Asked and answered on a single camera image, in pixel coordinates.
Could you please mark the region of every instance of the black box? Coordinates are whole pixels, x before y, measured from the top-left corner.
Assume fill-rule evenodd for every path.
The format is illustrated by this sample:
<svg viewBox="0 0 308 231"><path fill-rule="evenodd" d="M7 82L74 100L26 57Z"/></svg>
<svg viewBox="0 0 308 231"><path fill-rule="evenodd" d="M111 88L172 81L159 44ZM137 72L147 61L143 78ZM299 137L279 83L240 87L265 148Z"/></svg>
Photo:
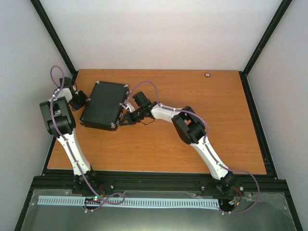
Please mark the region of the black box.
<svg viewBox="0 0 308 231"><path fill-rule="evenodd" d="M104 130L117 129L117 122L127 98L128 85L96 81L85 109L80 117L82 125Z"/></svg>

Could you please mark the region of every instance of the white wall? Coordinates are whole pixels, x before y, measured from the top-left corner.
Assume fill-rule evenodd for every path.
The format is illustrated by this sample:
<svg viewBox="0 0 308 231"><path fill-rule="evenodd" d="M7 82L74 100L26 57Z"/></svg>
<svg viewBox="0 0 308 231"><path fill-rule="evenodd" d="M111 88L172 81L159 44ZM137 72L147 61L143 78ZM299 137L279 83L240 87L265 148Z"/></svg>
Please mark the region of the white wall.
<svg viewBox="0 0 308 231"><path fill-rule="evenodd" d="M42 0L77 68L243 70L281 0Z"/></svg>
<svg viewBox="0 0 308 231"><path fill-rule="evenodd" d="M51 142L39 110L49 69L65 65L29 0L2 1L0 21L0 230L12 231Z"/></svg>
<svg viewBox="0 0 308 231"><path fill-rule="evenodd" d="M308 230L308 1L291 3L248 81L279 178Z"/></svg>

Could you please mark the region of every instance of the transparent plastic sheet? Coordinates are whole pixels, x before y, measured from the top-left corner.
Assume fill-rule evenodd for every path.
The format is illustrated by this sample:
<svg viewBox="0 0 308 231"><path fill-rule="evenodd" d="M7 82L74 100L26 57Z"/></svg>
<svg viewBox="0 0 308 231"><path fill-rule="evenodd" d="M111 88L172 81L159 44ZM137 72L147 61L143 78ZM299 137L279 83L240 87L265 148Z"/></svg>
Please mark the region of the transparent plastic sheet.
<svg viewBox="0 0 308 231"><path fill-rule="evenodd" d="M80 206L37 205L39 195L81 196L70 190L34 191L22 231L109 230L109 231L296 231L283 193L262 193L260 202L241 215L221 215L208 209L150 209L102 207L84 213ZM200 199L188 192L126 191L127 198ZM237 211L249 207L256 194L246 194Z"/></svg>

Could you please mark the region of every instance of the wooden table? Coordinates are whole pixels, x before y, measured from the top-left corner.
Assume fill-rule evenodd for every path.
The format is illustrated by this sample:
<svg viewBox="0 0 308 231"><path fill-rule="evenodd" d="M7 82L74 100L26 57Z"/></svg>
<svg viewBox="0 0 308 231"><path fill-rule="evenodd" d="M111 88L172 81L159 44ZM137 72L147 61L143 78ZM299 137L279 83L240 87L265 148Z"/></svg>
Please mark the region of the wooden table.
<svg viewBox="0 0 308 231"><path fill-rule="evenodd" d="M76 83L90 96L97 80L129 84L131 89L143 80L153 81L160 102L172 107L188 105L208 122L209 140L229 168L266 174L238 71L82 69ZM155 101L151 84L142 84L138 90ZM209 173L195 149L180 140L172 123L156 120L111 132L81 126L82 111L73 112L77 138L94 170ZM59 142L48 168L72 169Z"/></svg>

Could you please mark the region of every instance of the white slotted strip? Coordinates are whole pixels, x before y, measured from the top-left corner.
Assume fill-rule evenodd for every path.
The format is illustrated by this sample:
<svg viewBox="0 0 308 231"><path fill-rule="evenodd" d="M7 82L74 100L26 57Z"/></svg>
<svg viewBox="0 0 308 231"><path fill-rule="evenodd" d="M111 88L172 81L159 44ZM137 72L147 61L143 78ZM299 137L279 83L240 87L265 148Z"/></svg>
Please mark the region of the white slotted strip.
<svg viewBox="0 0 308 231"><path fill-rule="evenodd" d="M38 205L84 206L90 198L80 196L39 196ZM111 198L110 202L121 202L122 198ZM98 206L101 202L91 202L87 206ZM205 208L218 209L217 199L166 199L166 198L126 198L119 205L104 204L104 207L126 208Z"/></svg>

